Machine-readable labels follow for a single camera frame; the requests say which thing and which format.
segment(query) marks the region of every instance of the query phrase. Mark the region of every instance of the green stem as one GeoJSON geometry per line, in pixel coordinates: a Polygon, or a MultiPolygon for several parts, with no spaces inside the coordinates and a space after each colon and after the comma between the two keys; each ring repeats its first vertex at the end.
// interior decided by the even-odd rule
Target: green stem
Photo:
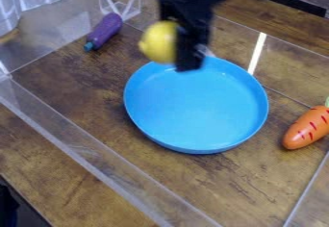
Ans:
{"type": "Polygon", "coordinates": [[[327,96],[327,98],[325,100],[325,104],[323,105],[329,108],[329,96],[327,96]]]}

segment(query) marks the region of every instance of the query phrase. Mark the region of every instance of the orange carrot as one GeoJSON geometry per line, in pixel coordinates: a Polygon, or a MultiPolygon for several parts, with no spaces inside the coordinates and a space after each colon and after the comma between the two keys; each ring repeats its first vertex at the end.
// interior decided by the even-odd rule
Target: orange carrot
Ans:
{"type": "Polygon", "coordinates": [[[329,134],[329,97],[323,106],[314,106],[297,119],[283,135],[282,145],[297,149],[314,143],[329,134]]]}

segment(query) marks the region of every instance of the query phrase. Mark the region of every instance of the transparent acrylic box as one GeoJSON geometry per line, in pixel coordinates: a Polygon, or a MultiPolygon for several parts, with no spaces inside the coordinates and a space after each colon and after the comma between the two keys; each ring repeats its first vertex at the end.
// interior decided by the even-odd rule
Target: transparent acrylic box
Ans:
{"type": "MultiPolygon", "coordinates": [[[[89,128],[91,123],[85,127],[76,124],[80,121],[72,113],[75,103],[71,104],[72,107],[64,108],[64,106],[69,105],[67,100],[59,105],[53,100],[46,99],[45,96],[57,95],[57,101],[61,102],[61,93],[56,92],[55,88],[41,88],[41,86],[33,88],[41,84],[37,80],[30,80],[34,77],[34,69],[52,63],[48,62],[46,55],[61,47],[69,46],[72,41],[81,38],[108,12],[120,13],[125,26],[129,28],[121,32],[121,36],[128,38],[133,35],[140,35],[145,27],[156,21],[156,2],[155,0],[63,0],[22,14],[13,35],[0,45],[1,104],[160,226],[239,225],[243,224],[244,214],[250,214],[250,219],[252,219],[251,215],[259,215],[260,212],[264,212],[264,216],[255,217],[254,219],[256,220],[251,220],[250,225],[281,224],[279,220],[275,220],[275,214],[279,215],[279,219],[289,215],[291,207],[297,203],[298,195],[302,193],[313,174],[307,171],[309,174],[305,173],[302,177],[295,177],[294,173],[286,170],[289,166],[294,166],[294,163],[289,158],[286,159],[287,155],[283,151],[274,145],[262,147],[256,145],[260,142],[273,143],[273,139],[279,138],[279,134],[275,134],[277,123],[268,121],[266,125],[271,129],[262,130],[259,132],[260,135],[256,135],[242,147],[223,154],[202,157],[176,154],[167,150],[156,150],[152,147],[148,148],[151,142],[145,141],[144,137],[135,136],[136,133],[132,133],[129,134],[129,139],[132,140],[131,142],[137,144],[139,150],[133,150],[135,156],[127,156],[128,150],[124,150],[124,148],[116,149],[111,142],[104,143],[100,141],[104,138],[99,139],[99,134],[95,133],[93,135],[93,132],[87,132],[87,130],[92,131],[89,128]],[[264,132],[268,133],[264,134],[268,139],[260,138],[264,132]],[[170,175],[171,180],[174,180],[174,183],[171,183],[159,176],[153,169],[145,167],[140,169],[137,166],[137,164],[143,164],[139,153],[143,154],[149,151],[151,153],[153,151],[159,152],[163,164],[180,161],[180,168],[184,166],[192,167],[194,163],[199,164],[200,167],[188,168],[183,172],[184,174],[180,171],[175,171],[170,166],[159,168],[159,170],[163,170],[163,174],[170,175]],[[264,161],[262,158],[267,158],[266,155],[268,153],[273,154],[273,158],[270,161],[264,161]],[[262,171],[264,167],[267,167],[266,173],[268,173],[268,170],[273,172],[268,176],[270,178],[266,179],[267,181],[263,180],[260,175],[264,173],[262,171]],[[254,175],[250,177],[247,175],[251,171],[254,171],[254,175]],[[277,177],[283,178],[286,186],[301,184],[297,191],[294,191],[295,189],[287,190],[293,197],[286,198],[287,192],[279,193],[279,186],[273,184],[277,177]],[[184,180],[184,185],[175,185],[175,180],[184,180]],[[235,188],[235,191],[232,192],[230,189],[222,190],[227,187],[235,188]],[[191,189],[195,189],[194,194],[188,193],[191,189]],[[254,197],[259,195],[259,197],[266,199],[268,202],[266,208],[262,208],[256,201],[247,198],[248,194],[254,197]],[[230,205],[220,204],[220,199],[224,199],[223,202],[228,202],[230,197],[230,205]],[[240,209],[240,200],[236,197],[246,198],[248,209],[240,209]]],[[[289,97],[299,100],[302,107],[298,107],[298,110],[317,105],[323,100],[325,96],[318,95],[311,89],[303,88],[301,92],[297,87],[293,90],[290,88],[294,85],[303,85],[303,83],[293,81],[293,79],[302,79],[298,74],[303,74],[303,71],[294,70],[295,63],[301,65],[307,64],[309,61],[317,61],[319,62],[318,65],[325,65],[329,63],[326,57],[222,17],[214,19],[212,43],[210,47],[216,56],[247,69],[258,78],[268,91],[271,116],[277,116],[279,119],[279,116],[286,115],[286,112],[289,112],[286,107],[278,106],[277,99],[281,94],[289,94],[289,97]],[[255,59],[256,55],[254,53],[255,45],[262,48],[258,59],[255,59]],[[258,65],[251,65],[250,62],[258,62],[258,65]],[[295,74],[294,78],[283,78],[286,71],[291,71],[291,75],[295,74]]],[[[88,56],[81,55],[80,60],[83,64],[88,60],[88,56]]],[[[109,64],[113,64],[113,68],[117,69],[115,62],[109,62],[109,64]]],[[[137,66],[137,64],[133,64],[131,67],[121,68],[127,76],[137,66]]],[[[65,68],[65,63],[55,63],[50,68],[53,72],[71,72],[69,68],[65,68]]],[[[50,78],[50,74],[42,70],[41,74],[49,75],[50,82],[56,81],[55,77],[50,78]]],[[[318,80],[318,88],[325,93],[325,83],[321,83],[321,81],[323,80],[318,80]]],[[[76,96],[81,104],[87,103],[84,98],[76,96]]],[[[96,118],[96,111],[89,111],[89,115],[96,118]]],[[[129,123],[117,123],[117,126],[121,127],[127,134],[132,131],[129,123]]],[[[108,130],[115,129],[112,126],[105,126],[105,128],[108,130]]],[[[120,142],[119,136],[115,133],[111,134],[111,138],[117,142],[120,142]]],[[[313,153],[310,162],[307,161],[307,153],[302,154],[295,160],[307,161],[306,165],[315,168],[323,158],[323,153],[323,151],[313,153]]],[[[159,166],[159,164],[152,163],[153,161],[149,161],[151,166],[159,166]]],[[[307,206],[313,205],[315,197],[311,197],[310,200],[309,193],[311,194],[313,187],[322,181],[321,178],[323,177],[318,177],[321,173],[323,174],[321,171],[315,172],[317,176],[309,184],[303,197],[299,199],[291,216],[285,222],[285,226],[293,226],[297,223],[305,210],[313,215],[313,208],[307,206]]],[[[319,196],[321,200],[327,198],[325,193],[319,196]]]]}

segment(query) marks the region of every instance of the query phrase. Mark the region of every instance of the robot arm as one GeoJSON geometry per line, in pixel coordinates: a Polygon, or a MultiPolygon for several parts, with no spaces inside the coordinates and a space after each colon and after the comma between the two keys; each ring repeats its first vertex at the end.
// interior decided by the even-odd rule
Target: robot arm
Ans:
{"type": "Polygon", "coordinates": [[[160,20],[176,20],[176,70],[186,71],[202,66],[210,40],[212,7],[223,0],[157,0],[160,20]]]}

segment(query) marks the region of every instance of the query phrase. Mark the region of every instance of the blue plate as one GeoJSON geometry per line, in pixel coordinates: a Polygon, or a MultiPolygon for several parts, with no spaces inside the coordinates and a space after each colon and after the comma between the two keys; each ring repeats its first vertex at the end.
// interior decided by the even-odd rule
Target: blue plate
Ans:
{"type": "Polygon", "coordinates": [[[234,148],[259,130],[268,112],[254,77],[210,57],[200,70],[183,73],[171,65],[145,64],[127,82],[124,106],[148,138],[188,154],[234,148]]]}

